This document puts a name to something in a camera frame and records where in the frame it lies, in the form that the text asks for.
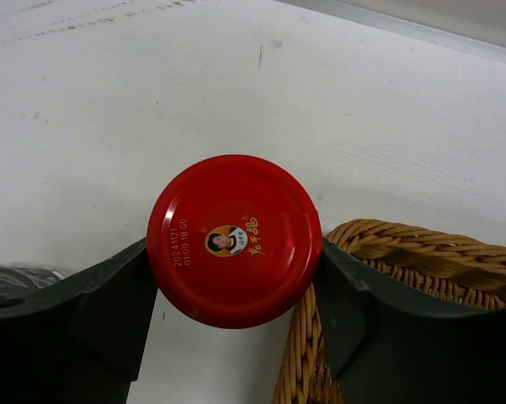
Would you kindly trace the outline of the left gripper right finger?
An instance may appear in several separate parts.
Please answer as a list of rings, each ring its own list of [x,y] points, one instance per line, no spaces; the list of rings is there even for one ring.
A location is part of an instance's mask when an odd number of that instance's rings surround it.
[[[425,294],[323,243],[314,278],[346,403],[506,403],[506,308]]]

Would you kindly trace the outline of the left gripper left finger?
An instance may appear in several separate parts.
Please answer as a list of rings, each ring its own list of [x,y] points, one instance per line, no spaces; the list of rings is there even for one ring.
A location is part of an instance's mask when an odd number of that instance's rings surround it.
[[[0,403],[126,402],[157,295],[145,242],[53,269],[66,278],[0,305]]]

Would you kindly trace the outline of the red lid chili sauce jar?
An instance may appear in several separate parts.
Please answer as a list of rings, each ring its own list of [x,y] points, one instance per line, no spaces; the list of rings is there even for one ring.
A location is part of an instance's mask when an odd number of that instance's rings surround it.
[[[304,187],[259,157],[222,155],[176,176],[146,233],[168,301],[208,326],[256,327],[307,291],[322,252],[319,214]]]

